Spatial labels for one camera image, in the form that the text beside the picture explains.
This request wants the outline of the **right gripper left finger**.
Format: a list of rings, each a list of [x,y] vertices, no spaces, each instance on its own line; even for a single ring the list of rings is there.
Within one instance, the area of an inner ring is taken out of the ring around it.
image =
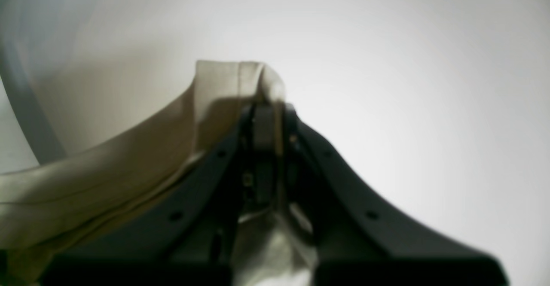
[[[263,209],[276,182],[272,106],[238,125],[177,181],[175,192],[117,230],[57,256],[43,286],[230,286],[239,218]]]

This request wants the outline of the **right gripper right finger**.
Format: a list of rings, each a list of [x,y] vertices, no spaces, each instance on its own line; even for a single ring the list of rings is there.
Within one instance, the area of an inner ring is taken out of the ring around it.
[[[311,224],[315,286],[506,286],[488,253],[411,218],[284,107],[287,194]]]

